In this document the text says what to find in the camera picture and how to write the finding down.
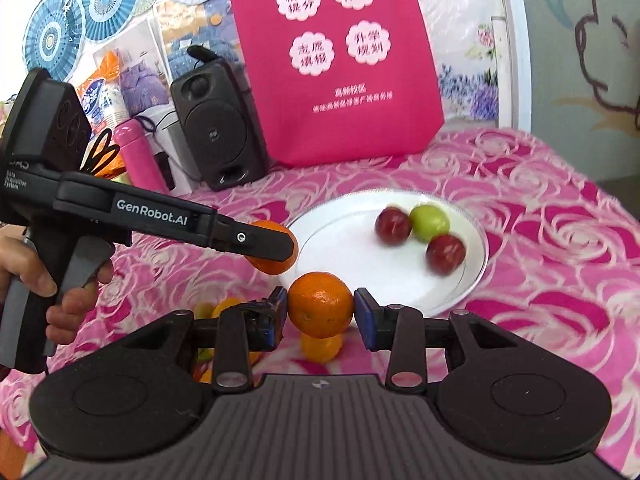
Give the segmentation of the person's left hand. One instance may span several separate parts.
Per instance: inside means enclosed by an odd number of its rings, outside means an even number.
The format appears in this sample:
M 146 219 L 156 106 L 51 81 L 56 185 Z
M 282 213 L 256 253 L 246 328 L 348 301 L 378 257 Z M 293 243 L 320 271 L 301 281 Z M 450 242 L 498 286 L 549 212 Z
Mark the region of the person's left hand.
M 1 303 L 4 304 L 6 292 L 12 278 L 19 278 L 35 294 L 55 297 L 58 289 L 48 270 L 36 252 L 22 240 L 23 230 L 19 226 L 1 228 Z M 47 337 L 55 344 L 71 344 L 85 321 L 87 314 L 94 309 L 99 296 L 99 284 L 108 284 L 113 277 L 111 260 L 103 263 L 87 285 L 66 292 L 62 302 L 47 312 Z

